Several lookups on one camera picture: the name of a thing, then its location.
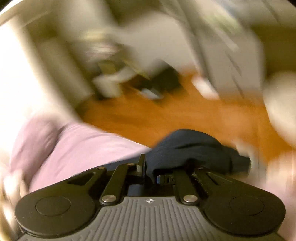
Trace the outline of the dark navy garment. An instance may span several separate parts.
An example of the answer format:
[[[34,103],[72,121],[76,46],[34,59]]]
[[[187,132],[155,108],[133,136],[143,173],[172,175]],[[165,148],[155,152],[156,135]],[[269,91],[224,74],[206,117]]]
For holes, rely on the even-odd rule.
[[[161,169],[182,169],[194,171],[204,167],[220,174],[248,172],[250,158],[241,156],[236,149],[222,145],[214,137],[195,130],[179,129],[149,149],[128,139],[115,144],[103,155],[99,166],[114,170],[129,161],[135,163],[140,154],[145,154],[146,175],[156,182],[156,173]]]

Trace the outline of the pink fleece bed blanket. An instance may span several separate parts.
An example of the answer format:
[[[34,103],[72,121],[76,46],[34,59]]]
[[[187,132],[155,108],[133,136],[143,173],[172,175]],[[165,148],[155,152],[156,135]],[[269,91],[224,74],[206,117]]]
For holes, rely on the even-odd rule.
[[[42,189],[97,166],[126,160],[149,147],[85,123],[32,118],[22,130],[9,171],[21,171],[29,192]]]

